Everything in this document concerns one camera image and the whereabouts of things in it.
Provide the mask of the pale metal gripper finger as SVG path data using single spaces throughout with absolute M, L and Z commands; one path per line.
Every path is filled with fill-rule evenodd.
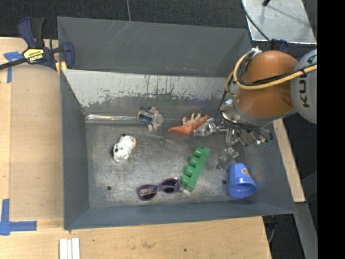
M 228 165 L 234 163 L 239 156 L 239 153 L 232 147 L 224 149 L 218 156 L 217 169 L 224 170 Z
M 214 118 L 209 118 L 205 123 L 201 124 L 193 132 L 195 137 L 207 137 L 209 135 L 215 134 L 218 132 L 218 126 Z

